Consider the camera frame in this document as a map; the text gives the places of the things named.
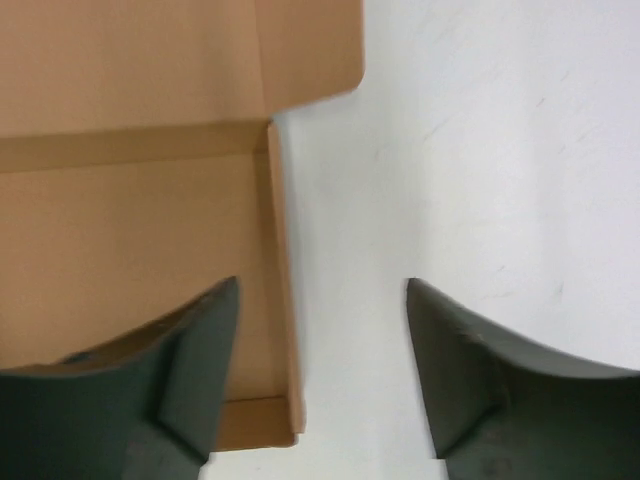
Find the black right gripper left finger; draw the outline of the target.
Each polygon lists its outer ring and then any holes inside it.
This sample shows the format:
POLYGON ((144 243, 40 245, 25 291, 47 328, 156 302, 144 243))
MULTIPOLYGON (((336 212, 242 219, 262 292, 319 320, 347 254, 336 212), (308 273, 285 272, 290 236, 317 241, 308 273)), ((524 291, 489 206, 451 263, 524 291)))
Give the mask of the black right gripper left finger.
POLYGON ((1 373, 5 479, 195 479, 219 425, 236 278, 63 360, 1 373))

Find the cardboard box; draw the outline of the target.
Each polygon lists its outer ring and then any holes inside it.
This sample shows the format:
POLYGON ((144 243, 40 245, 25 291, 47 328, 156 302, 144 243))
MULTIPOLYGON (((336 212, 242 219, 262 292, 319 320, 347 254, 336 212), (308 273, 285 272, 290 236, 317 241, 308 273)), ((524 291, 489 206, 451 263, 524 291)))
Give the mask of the cardboard box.
POLYGON ((223 278, 218 451, 305 428, 274 117, 364 75, 359 1, 1 5, 1 363, 46 364, 223 278))

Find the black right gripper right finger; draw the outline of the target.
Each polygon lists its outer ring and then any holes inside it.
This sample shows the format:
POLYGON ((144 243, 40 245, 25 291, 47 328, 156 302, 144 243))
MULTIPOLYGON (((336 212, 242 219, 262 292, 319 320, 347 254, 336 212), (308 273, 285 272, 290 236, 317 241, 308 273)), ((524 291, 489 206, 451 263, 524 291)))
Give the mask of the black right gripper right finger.
POLYGON ((639 374, 544 346, 425 281, 406 311, 436 457, 451 479, 635 479, 639 374))

